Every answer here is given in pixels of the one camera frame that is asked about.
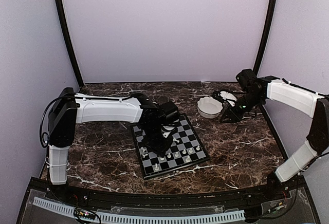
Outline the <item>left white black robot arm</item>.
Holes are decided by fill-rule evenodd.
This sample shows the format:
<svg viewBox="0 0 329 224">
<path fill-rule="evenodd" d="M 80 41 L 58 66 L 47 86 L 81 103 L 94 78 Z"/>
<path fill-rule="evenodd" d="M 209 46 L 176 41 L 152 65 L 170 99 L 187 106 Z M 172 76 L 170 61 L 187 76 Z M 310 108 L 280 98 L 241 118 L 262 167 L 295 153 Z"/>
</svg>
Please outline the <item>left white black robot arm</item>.
<svg viewBox="0 0 329 224">
<path fill-rule="evenodd" d="M 41 146 L 48 149 L 53 194 L 61 201 L 72 198 L 72 189 L 66 185 L 66 169 L 77 124 L 116 121 L 136 124 L 145 133 L 142 145 L 163 157 L 173 143 L 179 116 L 178 107 L 172 101 L 157 104 L 140 92 L 128 97 L 99 97 L 64 88 L 46 106 L 39 127 Z"/>
</svg>

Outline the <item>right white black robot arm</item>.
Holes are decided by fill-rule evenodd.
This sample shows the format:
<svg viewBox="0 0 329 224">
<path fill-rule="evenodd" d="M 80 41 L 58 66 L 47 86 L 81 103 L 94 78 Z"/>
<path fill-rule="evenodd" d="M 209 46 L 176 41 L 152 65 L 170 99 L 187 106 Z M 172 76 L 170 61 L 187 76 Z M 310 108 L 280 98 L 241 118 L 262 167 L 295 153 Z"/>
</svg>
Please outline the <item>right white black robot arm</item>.
<svg viewBox="0 0 329 224">
<path fill-rule="evenodd" d="M 227 103 L 221 117 L 222 123 L 241 122 L 245 113 L 269 101 L 295 115 L 294 118 L 284 115 L 285 125 L 289 121 L 297 124 L 297 118 L 304 122 L 302 127 L 310 125 L 309 130 L 303 132 L 306 136 L 304 142 L 295 146 L 296 151 L 291 152 L 288 159 L 273 172 L 274 180 L 263 187 L 264 198 L 274 200 L 282 192 L 281 183 L 306 170 L 328 153 L 328 95 L 293 84 L 284 78 L 257 77 L 252 69 L 242 70 L 236 80 L 242 89 L 239 97 L 234 98 L 228 90 L 213 93 L 215 99 Z"/>
</svg>

